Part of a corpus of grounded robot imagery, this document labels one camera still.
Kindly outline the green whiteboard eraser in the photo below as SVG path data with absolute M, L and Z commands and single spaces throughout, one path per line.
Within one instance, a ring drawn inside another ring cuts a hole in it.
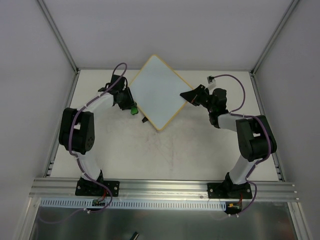
M 130 114 L 131 115 L 136 115 L 139 113 L 139 110 L 138 110 L 138 107 L 137 106 L 132 106 L 131 109 L 130 109 Z

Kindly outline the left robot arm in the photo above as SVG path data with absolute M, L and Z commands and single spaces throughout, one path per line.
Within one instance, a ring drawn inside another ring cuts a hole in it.
M 112 74 L 111 80 L 100 88 L 97 95 L 80 109 L 67 107 L 63 110 L 58 142 L 76 159 L 81 176 L 76 184 L 75 195 L 84 197 L 117 197 L 119 181 L 105 180 L 98 167 L 92 148 L 95 143 L 95 121 L 99 114 L 117 105 L 131 115 L 139 111 L 128 80 Z

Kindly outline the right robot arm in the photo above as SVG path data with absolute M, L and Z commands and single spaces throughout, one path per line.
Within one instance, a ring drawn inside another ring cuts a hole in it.
M 256 166 L 277 150 L 277 143 L 264 115 L 236 115 L 227 110 L 227 92 L 216 88 L 210 92 L 204 85 L 182 92 L 180 96 L 194 106 L 208 110 L 210 124 L 237 134 L 240 156 L 221 183 L 208 183 L 210 199 L 252 199 L 249 177 Z

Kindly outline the yellow framed whiteboard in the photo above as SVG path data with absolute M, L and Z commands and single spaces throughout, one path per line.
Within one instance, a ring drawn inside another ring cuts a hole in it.
M 162 131 L 186 105 L 181 93 L 193 87 L 158 55 L 146 61 L 129 88 L 139 110 L 157 131 Z

